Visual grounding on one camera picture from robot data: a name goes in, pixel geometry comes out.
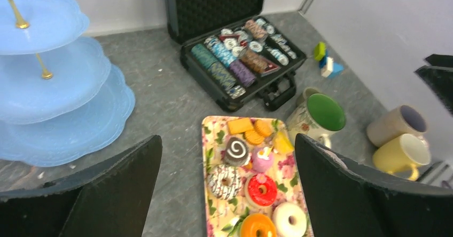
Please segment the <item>chocolate sprinkled donut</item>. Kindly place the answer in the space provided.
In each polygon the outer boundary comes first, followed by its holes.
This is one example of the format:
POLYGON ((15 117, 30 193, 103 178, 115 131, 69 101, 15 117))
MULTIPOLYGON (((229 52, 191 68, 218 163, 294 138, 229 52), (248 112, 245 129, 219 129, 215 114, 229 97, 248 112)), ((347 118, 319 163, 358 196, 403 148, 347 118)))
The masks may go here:
POLYGON ((211 168, 207 177, 208 188, 221 200, 231 200, 242 188, 241 175, 236 167, 219 164, 211 168))

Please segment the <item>red glazed donut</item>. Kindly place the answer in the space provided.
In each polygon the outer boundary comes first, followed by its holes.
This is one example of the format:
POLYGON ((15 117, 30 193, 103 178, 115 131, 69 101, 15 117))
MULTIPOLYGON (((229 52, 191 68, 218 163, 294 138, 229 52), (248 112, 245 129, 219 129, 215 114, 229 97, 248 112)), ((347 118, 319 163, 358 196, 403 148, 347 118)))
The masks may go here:
POLYGON ((247 201, 258 208, 267 208, 274 204, 277 197, 277 185, 264 173, 250 176, 245 183, 247 201))

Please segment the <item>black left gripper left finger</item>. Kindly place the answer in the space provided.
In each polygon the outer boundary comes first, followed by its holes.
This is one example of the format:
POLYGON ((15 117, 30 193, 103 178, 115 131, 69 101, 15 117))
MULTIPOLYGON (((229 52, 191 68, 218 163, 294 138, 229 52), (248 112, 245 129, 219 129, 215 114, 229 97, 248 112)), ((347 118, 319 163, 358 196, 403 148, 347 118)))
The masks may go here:
POLYGON ((162 157, 148 137, 34 189, 1 193, 1 236, 141 236, 162 157))

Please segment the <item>white glazed donut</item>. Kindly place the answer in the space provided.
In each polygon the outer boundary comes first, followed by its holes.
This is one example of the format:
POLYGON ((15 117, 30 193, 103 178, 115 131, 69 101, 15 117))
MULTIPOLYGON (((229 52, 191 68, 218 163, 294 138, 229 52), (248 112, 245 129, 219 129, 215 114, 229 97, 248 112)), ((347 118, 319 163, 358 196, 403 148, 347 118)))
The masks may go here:
POLYGON ((292 202, 279 204, 272 214, 272 221, 279 236, 301 237, 307 230, 306 213, 292 202))

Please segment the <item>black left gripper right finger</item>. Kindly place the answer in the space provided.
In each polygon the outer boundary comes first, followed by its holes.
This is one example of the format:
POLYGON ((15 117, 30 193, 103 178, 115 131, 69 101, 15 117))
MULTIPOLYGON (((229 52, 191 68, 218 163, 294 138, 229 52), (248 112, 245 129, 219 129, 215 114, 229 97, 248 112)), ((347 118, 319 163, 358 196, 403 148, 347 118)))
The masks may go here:
POLYGON ((452 236, 452 190, 395 177, 298 134, 295 159, 316 236, 452 236))

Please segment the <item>orange glazed donut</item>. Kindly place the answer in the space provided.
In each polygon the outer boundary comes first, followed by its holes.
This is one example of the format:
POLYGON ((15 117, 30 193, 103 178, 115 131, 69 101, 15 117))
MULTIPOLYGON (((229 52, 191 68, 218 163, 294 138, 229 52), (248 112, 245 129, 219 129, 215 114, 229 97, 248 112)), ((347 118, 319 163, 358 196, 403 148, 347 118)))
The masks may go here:
POLYGON ((272 220, 264 214, 248 215, 239 229, 240 237, 276 237, 277 231, 272 220))

